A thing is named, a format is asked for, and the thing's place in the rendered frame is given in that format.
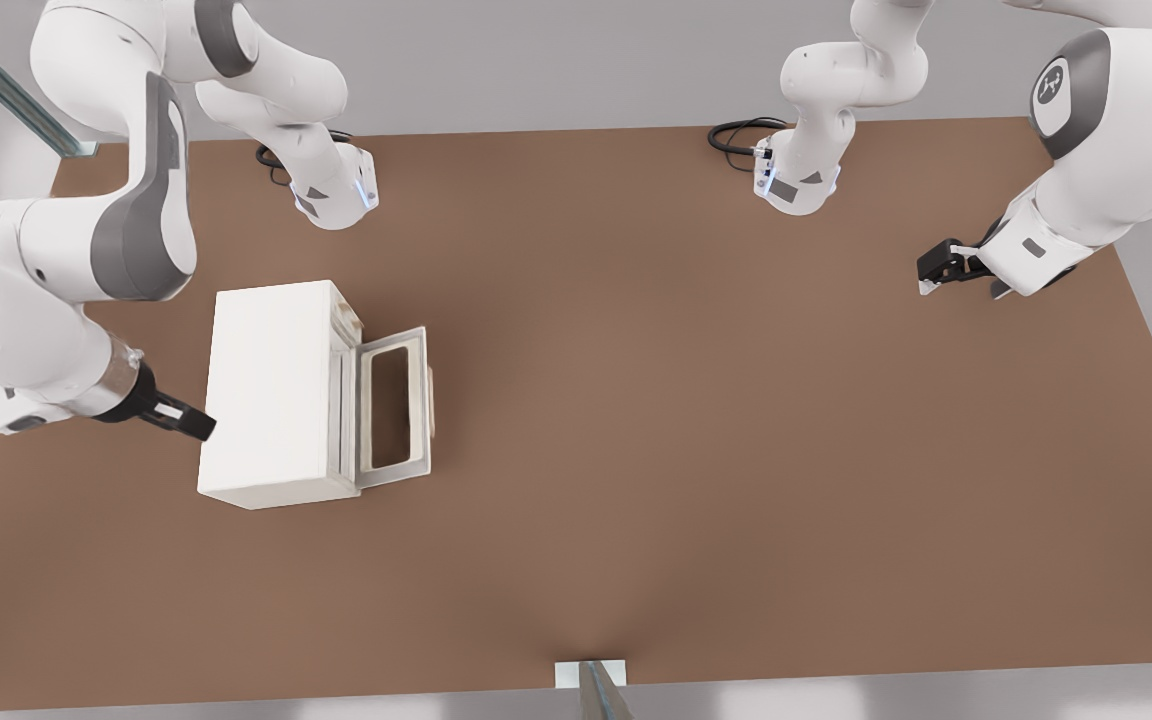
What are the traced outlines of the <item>white oven body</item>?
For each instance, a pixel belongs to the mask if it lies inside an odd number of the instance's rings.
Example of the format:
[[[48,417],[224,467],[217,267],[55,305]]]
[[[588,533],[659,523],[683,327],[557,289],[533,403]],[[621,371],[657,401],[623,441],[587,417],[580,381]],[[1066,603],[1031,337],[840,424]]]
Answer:
[[[219,291],[200,495],[241,509],[356,497],[362,325],[329,281]]]

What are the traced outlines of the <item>white oven door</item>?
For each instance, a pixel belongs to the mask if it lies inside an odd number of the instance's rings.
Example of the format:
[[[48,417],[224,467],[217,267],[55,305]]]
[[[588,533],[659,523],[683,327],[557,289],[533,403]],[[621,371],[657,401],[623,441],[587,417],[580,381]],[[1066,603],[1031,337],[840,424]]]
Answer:
[[[376,465],[372,460],[372,410],[374,410],[376,357],[397,350],[406,353],[406,392],[408,410],[408,457],[388,467]],[[417,327],[411,331],[392,334],[372,342],[355,347],[356,374],[356,430],[355,430],[355,469],[353,482],[355,491],[384,486],[384,484],[426,477],[433,471],[433,441],[429,438],[429,416],[426,416],[425,367],[429,366],[429,329]]]

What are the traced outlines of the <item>silver frame post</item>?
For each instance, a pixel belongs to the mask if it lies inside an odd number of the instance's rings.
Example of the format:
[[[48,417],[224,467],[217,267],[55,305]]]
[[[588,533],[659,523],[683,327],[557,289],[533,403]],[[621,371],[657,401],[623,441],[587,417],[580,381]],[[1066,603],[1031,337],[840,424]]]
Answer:
[[[579,692],[579,720],[637,720],[622,689],[626,660],[581,660],[554,664],[554,687]]]
[[[99,149],[96,142],[78,141],[1,67],[0,105],[60,158],[91,158]]]

